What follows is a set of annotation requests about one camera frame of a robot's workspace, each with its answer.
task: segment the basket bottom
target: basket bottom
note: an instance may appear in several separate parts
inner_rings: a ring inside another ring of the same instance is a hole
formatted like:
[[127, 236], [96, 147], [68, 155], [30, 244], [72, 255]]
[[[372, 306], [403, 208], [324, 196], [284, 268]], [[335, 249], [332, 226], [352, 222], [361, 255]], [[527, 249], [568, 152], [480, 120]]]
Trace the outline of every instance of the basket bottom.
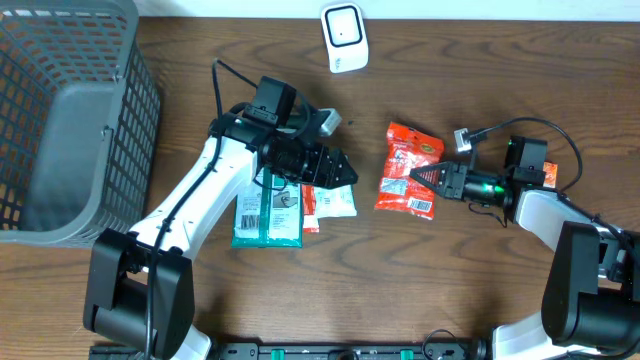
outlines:
[[91, 196], [114, 89], [113, 84], [75, 83], [55, 95], [20, 217], [20, 230], [55, 230], [70, 223], [84, 209]]

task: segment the teal package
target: teal package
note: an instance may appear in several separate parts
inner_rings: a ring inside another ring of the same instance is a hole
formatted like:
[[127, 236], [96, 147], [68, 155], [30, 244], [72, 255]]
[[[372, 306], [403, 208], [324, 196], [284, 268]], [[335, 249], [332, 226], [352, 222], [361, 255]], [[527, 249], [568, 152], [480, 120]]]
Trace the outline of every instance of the teal package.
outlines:
[[302, 247], [302, 191], [263, 169], [236, 198], [232, 248]]

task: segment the white background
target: white background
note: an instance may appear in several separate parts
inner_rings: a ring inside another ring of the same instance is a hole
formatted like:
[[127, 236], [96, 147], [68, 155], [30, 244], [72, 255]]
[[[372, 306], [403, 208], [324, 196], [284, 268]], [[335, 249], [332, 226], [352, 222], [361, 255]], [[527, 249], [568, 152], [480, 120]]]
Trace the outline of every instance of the white background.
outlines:
[[[325, 0], [134, 0], [141, 16], [318, 18]], [[640, 21], [640, 0], [359, 0], [368, 19]]]

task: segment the gray plastic basket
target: gray plastic basket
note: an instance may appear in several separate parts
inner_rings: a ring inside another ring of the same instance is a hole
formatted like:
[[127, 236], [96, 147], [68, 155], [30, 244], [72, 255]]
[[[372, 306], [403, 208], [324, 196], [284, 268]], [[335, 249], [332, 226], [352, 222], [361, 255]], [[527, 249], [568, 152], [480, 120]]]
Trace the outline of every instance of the gray plastic basket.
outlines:
[[0, 242], [89, 247], [139, 220], [160, 99], [130, 0], [0, 4]]

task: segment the wooden table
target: wooden table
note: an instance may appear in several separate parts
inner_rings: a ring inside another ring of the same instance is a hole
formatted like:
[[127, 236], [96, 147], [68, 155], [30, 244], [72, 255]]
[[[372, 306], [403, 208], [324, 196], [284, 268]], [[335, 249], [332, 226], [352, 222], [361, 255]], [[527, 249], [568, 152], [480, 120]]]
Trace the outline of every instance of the wooden table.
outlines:
[[[533, 235], [438, 199], [426, 221], [373, 211], [390, 121], [442, 138], [532, 115], [562, 126], [584, 157], [572, 199], [628, 229], [640, 213], [640, 28], [636, 24], [368, 21], [369, 65], [333, 75], [319, 21], [142, 19], [138, 41], [164, 92], [148, 209], [191, 167], [214, 116], [210, 65], [287, 81], [344, 121], [331, 143], [360, 175], [356, 218], [321, 220], [302, 250], [232, 250], [230, 206], [195, 263], [197, 327], [264, 342], [421, 341], [436, 328], [487, 335], [536, 312], [553, 257]], [[221, 75], [226, 108], [248, 88]], [[481, 146], [497, 170], [509, 134], [549, 140], [559, 184], [575, 174], [567, 143], [516, 125]], [[0, 358], [86, 359], [106, 339], [82, 327], [89, 251], [0, 251]]]

